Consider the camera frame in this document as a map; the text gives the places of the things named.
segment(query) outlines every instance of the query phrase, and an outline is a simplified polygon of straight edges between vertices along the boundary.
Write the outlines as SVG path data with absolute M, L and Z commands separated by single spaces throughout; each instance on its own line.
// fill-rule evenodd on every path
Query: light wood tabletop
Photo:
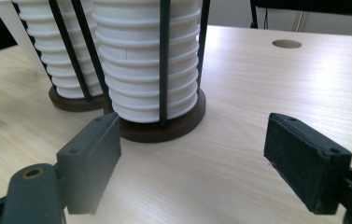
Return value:
M 272 44 L 302 43 L 297 49 Z M 54 164 L 61 149 L 103 114 L 51 104 L 48 77 L 19 47 L 0 50 L 0 197 L 21 168 Z M 95 216 L 67 223 L 342 223 L 310 214 L 263 157 L 268 116 L 304 121 L 352 152 L 352 36 L 210 26 L 202 90 L 207 108 L 173 141 L 121 140 L 122 156 Z

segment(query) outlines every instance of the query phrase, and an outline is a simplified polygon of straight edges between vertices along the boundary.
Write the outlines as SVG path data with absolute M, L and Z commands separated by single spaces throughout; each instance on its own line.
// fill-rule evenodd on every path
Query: white ribbed cylinder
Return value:
M 112 106 L 133 122 L 159 121 L 160 0 L 93 0 L 92 18 Z M 173 0 L 170 14 L 168 118 L 197 102 L 201 11 L 197 0 Z
M 19 6 L 20 18 L 27 22 L 27 33 L 35 39 L 35 48 L 42 53 L 41 61 L 48 66 L 47 70 L 57 87 L 57 93 L 67 99 L 83 99 L 82 89 L 50 10 L 49 0 L 12 1 Z M 96 22 L 92 19 L 92 0 L 84 0 L 81 3 L 92 37 L 97 43 L 98 40 L 94 35 Z M 72 3 L 69 0 L 58 0 L 58 4 L 88 89 L 92 96 L 103 94 Z

